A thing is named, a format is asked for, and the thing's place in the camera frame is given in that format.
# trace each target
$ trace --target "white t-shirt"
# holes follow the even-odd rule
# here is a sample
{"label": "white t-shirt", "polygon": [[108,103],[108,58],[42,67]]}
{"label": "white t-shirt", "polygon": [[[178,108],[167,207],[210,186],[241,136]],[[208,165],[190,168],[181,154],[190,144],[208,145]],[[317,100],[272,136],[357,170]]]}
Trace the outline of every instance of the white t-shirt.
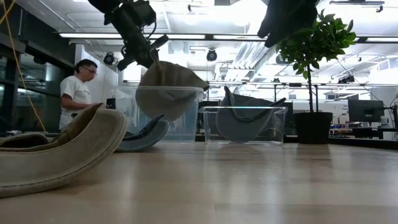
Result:
{"label": "white t-shirt", "polygon": [[[61,82],[61,96],[67,94],[77,103],[91,103],[90,91],[86,83],[72,75]],[[79,113],[81,110],[68,110],[61,106],[60,129],[72,121],[72,113]]]}

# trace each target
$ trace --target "potted plant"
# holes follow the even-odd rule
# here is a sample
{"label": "potted plant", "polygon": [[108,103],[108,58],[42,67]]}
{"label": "potted plant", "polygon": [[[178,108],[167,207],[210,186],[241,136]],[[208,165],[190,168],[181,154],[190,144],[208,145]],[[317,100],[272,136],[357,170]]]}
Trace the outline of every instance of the potted plant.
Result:
{"label": "potted plant", "polygon": [[303,75],[308,80],[310,94],[310,112],[294,114],[299,143],[327,144],[332,113],[314,112],[312,99],[311,72],[319,69],[319,61],[338,59],[338,55],[345,54],[345,48],[355,44],[356,34],[351,32],[353,21],[348,25],[334,14],[324,16],[324,10],[318,15],[318,20],[309,29],[282,40],[277,50],[281,57],[293,64],[297,75]]}

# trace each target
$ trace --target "plant pot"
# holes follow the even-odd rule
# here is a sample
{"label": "plant pot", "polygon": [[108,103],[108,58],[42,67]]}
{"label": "plant pot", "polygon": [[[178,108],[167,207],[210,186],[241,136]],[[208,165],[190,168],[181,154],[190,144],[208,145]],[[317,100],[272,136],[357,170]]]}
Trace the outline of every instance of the plant pot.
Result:
{"label": "plant pot", "polygon": [[293,114],[298,143],[328,144],[333,113],[314,112]]}

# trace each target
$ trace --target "wooden table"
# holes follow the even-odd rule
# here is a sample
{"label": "wooden table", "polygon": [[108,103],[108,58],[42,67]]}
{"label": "wooden table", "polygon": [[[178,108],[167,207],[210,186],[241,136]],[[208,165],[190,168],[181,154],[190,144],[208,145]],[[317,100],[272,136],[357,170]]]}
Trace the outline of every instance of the wooden table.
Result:
{"label": "wooden table", "polygon": [[0,223],[398,223],[398,154],[158,144],[113,154],[61,189],[1,199]]}

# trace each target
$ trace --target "person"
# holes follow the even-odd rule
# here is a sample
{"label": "person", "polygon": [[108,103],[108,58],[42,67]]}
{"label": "person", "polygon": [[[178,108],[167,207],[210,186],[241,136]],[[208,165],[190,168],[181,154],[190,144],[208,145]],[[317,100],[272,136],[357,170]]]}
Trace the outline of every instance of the person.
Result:
{"label": "person", "polygon": [[61,82],[60,129],[72,121],[72,114],[78,114],[93,104],[86,83],[94,79],[97,68],[97,64],[92,60],[81,60],[76,64],[75,75],[66,77]]}

